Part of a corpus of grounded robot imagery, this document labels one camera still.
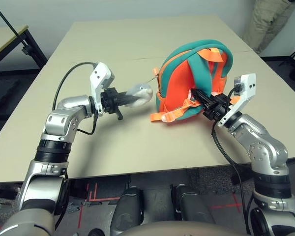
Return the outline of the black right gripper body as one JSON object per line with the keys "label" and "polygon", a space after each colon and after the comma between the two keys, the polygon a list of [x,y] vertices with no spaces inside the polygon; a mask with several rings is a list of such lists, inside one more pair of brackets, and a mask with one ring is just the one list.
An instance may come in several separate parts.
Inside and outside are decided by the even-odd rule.
{"label": "black right gripper body", "polygon": [[216,96],[211,95],[209,98],[206,98],[204,102],[204,116],[209,120],[220,120],[224,115],[225,111],[229,111],[229,108],[226,108],[228,97],[224,94],[219,94]]}

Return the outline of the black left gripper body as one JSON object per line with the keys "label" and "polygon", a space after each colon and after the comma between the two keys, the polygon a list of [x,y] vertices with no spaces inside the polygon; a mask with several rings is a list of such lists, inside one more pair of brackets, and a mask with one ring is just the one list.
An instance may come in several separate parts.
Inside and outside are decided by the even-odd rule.
{"label": "black left gripper body", "polygon": [[116,114],[118,120],[123,119],[123,115],[117,105],[118,91],[116,88],[107,88],[101,92],[101,104],[103,111],[108,114]]}

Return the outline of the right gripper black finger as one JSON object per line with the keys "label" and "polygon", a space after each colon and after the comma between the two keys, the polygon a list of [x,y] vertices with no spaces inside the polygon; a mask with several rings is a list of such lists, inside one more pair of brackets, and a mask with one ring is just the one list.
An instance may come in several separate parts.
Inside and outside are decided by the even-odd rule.
{"label": "right gripper black finger", "polygon": [[211,101],[211,97],[207,96],[203,91],[192,88],[191,89],[192,97],[197,101]]}
{"label": "right gripper black finger", "polygon": [[197,100],[200,103],[200,105],[203,107],[204,110],[207,110],[207,97],[206,96],[195,97],[195,100]]}

